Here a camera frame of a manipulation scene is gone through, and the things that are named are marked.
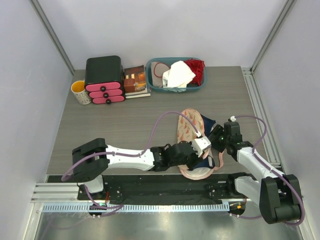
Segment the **grey cloth with red loop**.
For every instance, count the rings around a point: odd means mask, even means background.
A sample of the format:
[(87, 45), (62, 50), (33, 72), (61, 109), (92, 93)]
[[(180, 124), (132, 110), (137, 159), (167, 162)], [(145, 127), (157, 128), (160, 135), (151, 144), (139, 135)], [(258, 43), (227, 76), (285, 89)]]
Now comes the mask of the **grey cloth with red loop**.
[(151, 62), (151, 83), (156, 88), (162, 88), (163, 84), (163, 74), (170, 69), (170, 66), (159, 61)]

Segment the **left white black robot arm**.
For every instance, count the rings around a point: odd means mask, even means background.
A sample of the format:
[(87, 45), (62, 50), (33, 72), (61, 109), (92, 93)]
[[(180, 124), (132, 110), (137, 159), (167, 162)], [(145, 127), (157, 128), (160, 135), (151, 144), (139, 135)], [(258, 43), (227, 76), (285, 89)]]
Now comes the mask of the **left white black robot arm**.
[(147, 150), (123, 149), (107, 145), (105, 139), (96, 138), (72, 150), (70, 179), (84, 183), (89, 194), (100, 200), (107, 192), (101, 174), (110, 169), (137, 169), (164, 172), (171, 167), (186, 165), (192, 170), (202, 162), (204, 150), (199, 138), (174, 145), (154, 146)]

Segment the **stack of books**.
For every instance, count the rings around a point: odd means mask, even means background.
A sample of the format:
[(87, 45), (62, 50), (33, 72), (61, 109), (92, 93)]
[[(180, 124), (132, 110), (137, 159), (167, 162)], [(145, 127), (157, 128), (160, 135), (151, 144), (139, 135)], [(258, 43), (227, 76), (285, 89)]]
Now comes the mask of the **stack of books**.
[(150, 94), (150, 88), (147, 86), (144, 65), (125, 68), (123, 70), (123, 74), (123, 87), (126, 98), (130, 98), (135, 95)]

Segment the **yellow inside patterned mug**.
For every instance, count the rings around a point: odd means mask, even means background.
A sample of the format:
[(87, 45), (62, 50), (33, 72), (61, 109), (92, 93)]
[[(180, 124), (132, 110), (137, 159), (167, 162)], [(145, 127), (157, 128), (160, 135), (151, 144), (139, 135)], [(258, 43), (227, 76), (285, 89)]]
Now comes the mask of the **yellow inside patterned mug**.
[(77, 80), (75, 81), (71, 87), (71, 92), (75, 96), (76, 100), (81, 105), (88, 105), (92, 102), (86, 88), (85, 88), (85, 81), (84, 80)]

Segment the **black pink drawer organizer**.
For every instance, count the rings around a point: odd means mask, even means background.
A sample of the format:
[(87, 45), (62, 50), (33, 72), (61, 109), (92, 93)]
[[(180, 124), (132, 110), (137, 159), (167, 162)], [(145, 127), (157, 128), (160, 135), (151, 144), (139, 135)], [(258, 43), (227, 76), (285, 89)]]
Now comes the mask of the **black pink drawer organizer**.
[(87, 59), (84, 86), (96, 105), (123, 102), (125, 90), (121, 58), (111, 55)]

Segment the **white cloth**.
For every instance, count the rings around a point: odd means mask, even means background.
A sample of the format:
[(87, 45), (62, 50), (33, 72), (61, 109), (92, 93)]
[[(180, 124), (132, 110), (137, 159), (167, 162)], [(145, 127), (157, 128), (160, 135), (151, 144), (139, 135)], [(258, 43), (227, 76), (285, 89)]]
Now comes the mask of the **white cloth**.
[(186, 88), (187, 85), (196, 77), (196, 74), (182, 60), (173, 63), (169, 70), (162, 75), (164, 88)]

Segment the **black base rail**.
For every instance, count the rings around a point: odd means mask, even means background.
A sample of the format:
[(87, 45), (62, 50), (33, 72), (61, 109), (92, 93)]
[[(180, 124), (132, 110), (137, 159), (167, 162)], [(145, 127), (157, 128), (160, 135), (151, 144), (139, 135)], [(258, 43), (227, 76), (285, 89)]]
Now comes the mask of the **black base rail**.
[(104, 189), (91, 194), (95, 201), (119, 205), (209, 205), (242, 200), (227, 174), (191, 180), (181, 174), (104, 175)]

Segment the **teal plastic basket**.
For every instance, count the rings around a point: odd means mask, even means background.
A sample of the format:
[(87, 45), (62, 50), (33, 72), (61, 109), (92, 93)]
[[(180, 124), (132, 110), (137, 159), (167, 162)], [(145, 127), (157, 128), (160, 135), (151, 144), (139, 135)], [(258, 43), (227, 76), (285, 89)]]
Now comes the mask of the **teal plastic basket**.
[(152, 70), (152, 63), (153, 62), (159, 62), (159, 63), (163, 63), (166, 64), (168, 66), (171, 66), (173, 63), (178, 62), (178, 61), (186, 61), (188, 59), (195, 59), (195, 60), (199, 60), (196, 57), (156, 57), (156, 58), (152, 58), (150, 59), (146, 65), (145, 65), (145, 79), (146, 79), (146, 84), (149, 88), (152, 89), (152, 91), (155, 92), (164, 92), (164, 93), (169, 93), (169, 92), (176, 92), (176, 93), (182, 93), (182, 92), (196, 92), (200, 89), (202, 89), (206, 83), (208, 82), (208, 73), (207, 73), (207, 68), (204, 67), (203, 69), (203, 75), (202, 75), (202, 79), (200, 82), (200, 85), (192, 85), (192, 84), (188, 84), (187, 87), (185, 88), (163, 88), (163, 87), (157, 87), (153, 85), (153, 70)]

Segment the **pink mesh laundry bag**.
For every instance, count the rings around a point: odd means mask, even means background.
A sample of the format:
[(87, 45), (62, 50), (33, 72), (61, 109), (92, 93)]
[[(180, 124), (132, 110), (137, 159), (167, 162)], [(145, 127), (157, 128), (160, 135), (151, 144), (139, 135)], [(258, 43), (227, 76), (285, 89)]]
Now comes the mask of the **pink mesh laundry bag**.
[[(181, 112), (183, 115), (188, 117), (190, 121), (187, 121), (184, 117), (180, 116), (178, 118), (178, 125), (177, 125), (177, 142), (180, 143), (182, 141), (190, 142), (191, 140), (196, 138), (196, 130), (199, 130), (200, 133), (205, 135), (205, 127), (204, 127), (204, 121), (201, 117), (201, 114), (193, 109), (193, 108), (187, 108)], [(205, 152), (205, 155), (203, 156), (204, 159), (209, 155), (209, 152), (212, 152), (212, 150), (208, 150)], [(187, 170), (185, 166), (178, 166), (181, 174), (190, 180), (198, 181), (208, 178), (210, 175), (214, 173), (214, 171), (219, 170), (224, 166), (224, 159), (223, 159), (224, 152), (220, 152), (218, 154), (219, 164), (215, 163), (215, 167), (213, 169), (205, 169), (197, 168), (193, 170)]]

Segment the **red garment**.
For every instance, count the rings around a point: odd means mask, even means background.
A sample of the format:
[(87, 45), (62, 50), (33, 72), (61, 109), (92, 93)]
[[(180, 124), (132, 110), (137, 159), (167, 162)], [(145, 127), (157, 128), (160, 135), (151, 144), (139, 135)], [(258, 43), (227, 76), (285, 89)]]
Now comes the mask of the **red garment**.
[(197, 86), (201, 86), (205, 69), (204, 61), (195, 58), (190, 58), (185, 60), (184, 62), (195, 74), (195, 77), (192, 79), (191, 83), (196, 84)]

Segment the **navy blue bra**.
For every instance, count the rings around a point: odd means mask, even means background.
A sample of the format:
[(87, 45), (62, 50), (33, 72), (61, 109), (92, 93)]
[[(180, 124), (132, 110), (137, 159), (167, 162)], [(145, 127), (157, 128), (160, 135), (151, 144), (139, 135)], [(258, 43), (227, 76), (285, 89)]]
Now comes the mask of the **navy blue bra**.
[[(204, 122), (204, 134), (206, 137), (210, 135), (210, 132), (212, 131), (212, 127), (216, 124), (215, 120), (212, 120), (210, 118), (207, 118), (206, 116), (201, 114), (201, 117)], [(212, 156), (212, 151), (209, 151), (208, 156), (200, 163), (198, 163), (194, 169), (199, 168), (205, 168), (205, 169), (213, 169), (215, 167), (215, 162)]]

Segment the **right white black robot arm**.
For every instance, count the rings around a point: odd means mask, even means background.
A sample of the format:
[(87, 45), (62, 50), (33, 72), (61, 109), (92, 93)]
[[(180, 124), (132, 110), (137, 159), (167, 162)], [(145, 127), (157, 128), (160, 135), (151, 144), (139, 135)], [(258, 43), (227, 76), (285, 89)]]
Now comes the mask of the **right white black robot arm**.
[(230, 197), (248, 197), (259, 207), (261, 217), (268, 224), (297, 226), (304, 221), (305, 209), (298, 178), (284, 174), (263, 159), (254, 145), (243, 140), (238, 122), (216, 125), (208, 139), (213, 149), (220, 153), (226, 151), (250, 172), (229, 175), (225, 190)]

